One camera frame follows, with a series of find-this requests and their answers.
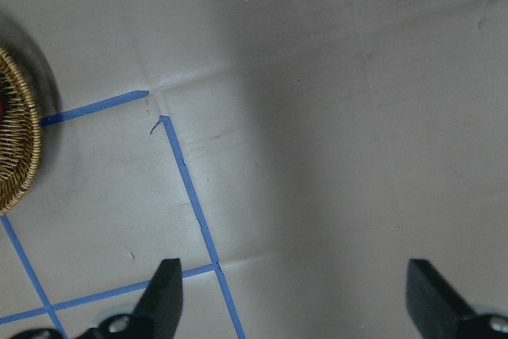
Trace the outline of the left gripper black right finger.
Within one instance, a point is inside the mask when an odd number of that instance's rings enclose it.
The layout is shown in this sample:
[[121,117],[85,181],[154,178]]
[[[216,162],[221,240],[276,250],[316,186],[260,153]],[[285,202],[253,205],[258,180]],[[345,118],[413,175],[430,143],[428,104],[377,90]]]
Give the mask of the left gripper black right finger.
[[506,315],[476,312],[429,260],[408,261],[406,310],[425,339],[507,337]]

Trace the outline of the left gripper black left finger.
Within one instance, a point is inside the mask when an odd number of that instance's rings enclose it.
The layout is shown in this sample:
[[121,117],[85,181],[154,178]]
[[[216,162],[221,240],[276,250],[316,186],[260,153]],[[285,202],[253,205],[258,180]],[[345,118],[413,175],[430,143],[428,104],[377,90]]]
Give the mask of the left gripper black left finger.
[[178,259],[162,260],[134,310],[89,328],[81,338],[173,338],[183,312],[183,274]]

